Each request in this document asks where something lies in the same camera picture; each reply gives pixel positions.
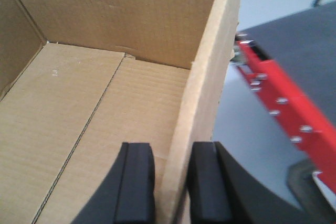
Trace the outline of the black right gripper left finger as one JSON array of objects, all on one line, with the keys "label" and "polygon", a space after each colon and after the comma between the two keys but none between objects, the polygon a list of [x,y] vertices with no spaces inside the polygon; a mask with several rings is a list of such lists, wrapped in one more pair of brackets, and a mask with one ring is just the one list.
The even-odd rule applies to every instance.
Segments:
[{"label": "black right gripper left finger", "polygon": [[149,143],[128,143],[72,223],[154,223],[155,163]]}]

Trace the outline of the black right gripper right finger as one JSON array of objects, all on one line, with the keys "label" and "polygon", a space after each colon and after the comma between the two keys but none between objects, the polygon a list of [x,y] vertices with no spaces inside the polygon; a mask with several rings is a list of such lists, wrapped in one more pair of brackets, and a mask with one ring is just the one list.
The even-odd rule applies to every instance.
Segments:
[{"label": "black right gripper right finger", "polygon": [[191,223],[309,223],[220,142],[194,142],[187,171]]}]

